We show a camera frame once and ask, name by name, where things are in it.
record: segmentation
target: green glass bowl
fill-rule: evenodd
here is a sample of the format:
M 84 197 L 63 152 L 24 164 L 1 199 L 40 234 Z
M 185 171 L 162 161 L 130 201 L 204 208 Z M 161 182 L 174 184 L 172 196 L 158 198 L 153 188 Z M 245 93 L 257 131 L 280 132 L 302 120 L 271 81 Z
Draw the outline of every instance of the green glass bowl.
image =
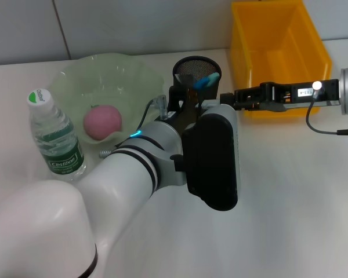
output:
M 74 61 L 60 72 L 48 87 L 56 105 L 75 126 L 80 140 L 90 144 L 117 144 L 134 133 L 147 103 L 162 94 L 163 78 L 133 56 L 117 53 L 98 54 Z M 97 105 L 113 105 L 122 116 L 122 130 L 101 141 L 84 131 L 84 116 Z M 150 108 L 146 120 L 158 116 Z

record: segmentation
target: green label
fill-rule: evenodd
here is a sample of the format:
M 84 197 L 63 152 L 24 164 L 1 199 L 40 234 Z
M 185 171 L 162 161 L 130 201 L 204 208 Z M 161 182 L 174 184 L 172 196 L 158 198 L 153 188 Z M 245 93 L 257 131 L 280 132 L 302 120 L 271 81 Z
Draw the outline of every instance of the green label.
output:
M 58 175 L 70 174 L 80 168 L 84 162 L 79 142 L 69 152 L 59 156 L 42 155 L 49 169 Z
M 30 100 L 30 102 L 36 103 L 36 93 L 35 93 L 35 92 L 32 92 L 32 93 L 29 95 L 28 99 Z

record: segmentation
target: white table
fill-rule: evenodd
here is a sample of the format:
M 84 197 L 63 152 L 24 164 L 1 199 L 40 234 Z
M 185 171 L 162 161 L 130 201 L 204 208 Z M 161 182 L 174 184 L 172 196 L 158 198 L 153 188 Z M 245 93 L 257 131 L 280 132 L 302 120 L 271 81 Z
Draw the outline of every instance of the white table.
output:
M 348 67 L 348 40 L 325 45 L 333 77 Z M 180 58 L 207 56 L 222 68 L 219 92 L 234 89 L 226 50 L 140 56 L 165 79 Z M 46 87 L 72 61 L 0 66 L 0 200 L 48 177 L 30 136 L 26 95 Z M 312 124 L 348 127 L 340 107 L 323 108 Z M 115 246 L 114 277 L 348 278 L 348 138 L 290 124 L 240 119 L 240 200 L 210 209 L 185 186 L 156 192 Z

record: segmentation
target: bottle cap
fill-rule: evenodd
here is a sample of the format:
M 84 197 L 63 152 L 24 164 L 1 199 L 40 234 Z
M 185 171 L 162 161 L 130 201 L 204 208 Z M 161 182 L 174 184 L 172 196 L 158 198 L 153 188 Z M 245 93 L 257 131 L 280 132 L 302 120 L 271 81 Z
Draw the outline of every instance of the bottle cap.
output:
M 48 90 L 33 90 L 27 97 L 27 104 L 30 112 L 35 116 L 45 116 L 54 107 L 54 100 Z

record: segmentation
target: yellow plastic bin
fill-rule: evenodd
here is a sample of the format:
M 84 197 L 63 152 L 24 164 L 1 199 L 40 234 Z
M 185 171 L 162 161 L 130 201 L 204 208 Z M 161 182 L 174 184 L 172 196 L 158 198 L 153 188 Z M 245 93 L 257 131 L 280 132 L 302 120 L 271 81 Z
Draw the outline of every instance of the yellow plastic bin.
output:
M 301 1 L 232 3 L 231 63 L 238 89 L 262 82 L 329 79 L 331 59 Z M 277 113 L 245 111 L 252 118 L 305 116 L 307 108 Z

